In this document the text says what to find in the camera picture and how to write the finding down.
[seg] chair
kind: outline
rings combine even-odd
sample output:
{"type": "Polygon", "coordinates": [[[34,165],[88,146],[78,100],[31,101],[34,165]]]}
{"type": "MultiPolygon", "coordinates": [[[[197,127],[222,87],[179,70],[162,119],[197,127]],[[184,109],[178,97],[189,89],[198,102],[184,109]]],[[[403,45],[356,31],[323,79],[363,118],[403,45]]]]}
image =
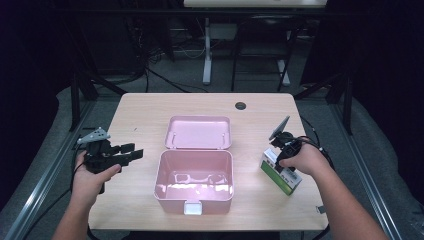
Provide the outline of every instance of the chair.
{"type": "Polygon", "coordinates": [[[301,17],[278,15],[256,15],[242,21],[238,26],[232,51],[234,58],[231,91],[234,91],[236,73],[278,73],[280,80],[277,91],[280,91],[297,35],[304,24],[305,20],[301,17]],[[241,68],[238,61],[247,58],[261,61],[250,62],[247,64],[249,67],[245,67],[246,70],[237,69],[241,68]],[[271,71],[260,68],[259,65],[263,65],[265,59],[273,59],[278,68],[271,71]]]}

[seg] open pink lid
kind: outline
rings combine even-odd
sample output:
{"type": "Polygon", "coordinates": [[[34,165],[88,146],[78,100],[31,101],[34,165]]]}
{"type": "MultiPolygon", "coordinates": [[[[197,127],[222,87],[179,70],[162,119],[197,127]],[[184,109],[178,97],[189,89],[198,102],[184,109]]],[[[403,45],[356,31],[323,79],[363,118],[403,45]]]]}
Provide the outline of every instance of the open pink lid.
{"type": "Polygon", "coordinates": [[[170,149],[227,149],[231,146],[230,119],[223,116],[174,116],[165,146],[170,149]]]}

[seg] pink plastic container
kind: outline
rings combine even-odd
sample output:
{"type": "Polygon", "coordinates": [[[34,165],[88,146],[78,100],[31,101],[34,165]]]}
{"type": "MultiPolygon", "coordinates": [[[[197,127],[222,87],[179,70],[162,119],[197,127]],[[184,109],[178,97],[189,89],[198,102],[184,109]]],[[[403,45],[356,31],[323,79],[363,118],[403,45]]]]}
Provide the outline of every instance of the pink plastic container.
{"type": "Polygon", "coordinates": [[[168,127],[154,195],[165,212],[201,215],[230,210],[234,194],[230,120],[175,116],[168,127]]]}

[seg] light wood tabletop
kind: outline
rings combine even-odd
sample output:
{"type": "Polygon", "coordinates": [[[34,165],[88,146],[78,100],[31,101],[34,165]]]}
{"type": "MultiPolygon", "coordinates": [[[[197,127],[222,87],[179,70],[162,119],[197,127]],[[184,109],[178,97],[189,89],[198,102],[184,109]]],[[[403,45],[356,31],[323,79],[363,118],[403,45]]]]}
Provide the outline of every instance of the light wood tabletop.
{"type": "Polygon", "coordinates": [[[90,213],[93,229],[159,231],[322,230],[328,220],[313,179],[299,173],[302,182],[287,196],[260,168],[273,130],[286,117],[286,131],[304,135],[294,99],[267,93],[129,93],[116,110],[108,133],[112,146],[135,143],[144,149],[106,183],[90,213]],[[244,110],[235,107],[246,104],[244,110]],[[165,213],[154,196],[160,155],[171,117],[226,116],[230,119],[234,196],[226,214],[188,216],[165,213]]]}
{"type": "Polygon", "coordinates": [[[193,8],[324,8],[327,0],[184,0],[193,8]]]}

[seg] product box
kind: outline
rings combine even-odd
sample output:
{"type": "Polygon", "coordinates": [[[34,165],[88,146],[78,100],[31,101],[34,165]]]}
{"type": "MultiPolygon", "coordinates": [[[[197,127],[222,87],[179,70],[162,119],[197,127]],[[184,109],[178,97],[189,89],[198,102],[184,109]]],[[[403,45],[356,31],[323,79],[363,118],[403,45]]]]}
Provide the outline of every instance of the product box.
{"type": "Polygon", "coordinates": [[[277,155],[268,148],[262,154],[261,169],[289,196],[296,190],[302,177],[289,168],[276,167],[276,161],[277,155]]]}
{"type": "Polygon", "coordinates": [[[154,195],[165,212],[224,214],[234,195],[230,119],[174,116],[162,153],[154,195]]]}

